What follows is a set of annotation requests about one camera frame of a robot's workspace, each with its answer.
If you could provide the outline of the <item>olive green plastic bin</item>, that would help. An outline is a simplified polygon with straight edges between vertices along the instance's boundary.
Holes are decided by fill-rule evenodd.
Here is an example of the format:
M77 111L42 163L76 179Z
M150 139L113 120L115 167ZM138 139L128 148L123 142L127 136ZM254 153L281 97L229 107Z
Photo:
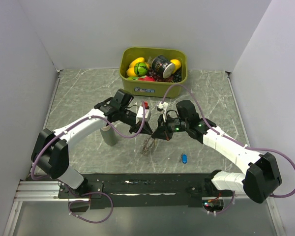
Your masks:
M140 57L143 57L145 60L153 59L159 55L164 55L167 59L178 59L182 63L182 81L178 83L172 83L128 79L126 71L132 61ZM179 85L184 85L187 81L187 57L183 52L174 49L130 47L123 52L119 66L119 76L121 77L124 89L133 95L162 97L165 95L167 89L171 85L174 85L174 87L168 92L168 94L166 94L166 97L176 98L181 92L181 87Z

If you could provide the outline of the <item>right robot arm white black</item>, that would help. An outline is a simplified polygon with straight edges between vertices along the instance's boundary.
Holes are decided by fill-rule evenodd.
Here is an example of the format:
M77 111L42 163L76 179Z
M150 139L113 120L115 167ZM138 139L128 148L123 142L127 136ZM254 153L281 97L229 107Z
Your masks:
M159 102L161 111L152 138L169 141L174 133L186 132L189 137L222 154L239 169L239 173L215 170L205 178L205 190L211 196L230 190L244 192L256 203L263 203L281 183L276 158L271 153L261 154L232 141L219 126L199 116L194 104L183 100L176 104L177 117L168 114L168 104Z

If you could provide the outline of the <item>large keyring with small rings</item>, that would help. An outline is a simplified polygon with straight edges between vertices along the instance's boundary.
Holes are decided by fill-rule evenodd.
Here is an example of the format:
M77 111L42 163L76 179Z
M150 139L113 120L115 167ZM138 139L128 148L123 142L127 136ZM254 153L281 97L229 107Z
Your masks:
M156 140L153 139L152 137L145 139L141 149L141 154L147 155L148 153L152 152L155 148L155 144L156 144Z

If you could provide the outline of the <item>blue tag key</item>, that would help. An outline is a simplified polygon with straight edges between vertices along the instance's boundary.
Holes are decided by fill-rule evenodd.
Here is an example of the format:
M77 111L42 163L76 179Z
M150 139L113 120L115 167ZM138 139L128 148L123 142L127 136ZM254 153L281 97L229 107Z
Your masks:
M187 155L182 154L179 161L183 164L186 164L187 163Z

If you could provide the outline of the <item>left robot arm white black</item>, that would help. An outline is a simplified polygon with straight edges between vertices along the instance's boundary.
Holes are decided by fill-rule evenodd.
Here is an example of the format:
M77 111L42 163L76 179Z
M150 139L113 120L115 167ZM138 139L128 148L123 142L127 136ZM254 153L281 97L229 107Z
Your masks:
M86 115L71 124L54 131L47 128L40 131L31 155L31 179L39 180L35 176L35 169L39 167L51 179L67 185L75 197L83 197L89 190L88 180L70 166L70 147L107 126L119 134L120 131L113 125L116 121L129 125L129 139L139 134L151 135L149 106L143 101L137 112L133 112L128 108L133 98L129 92L118 89L113 97L96 104Z

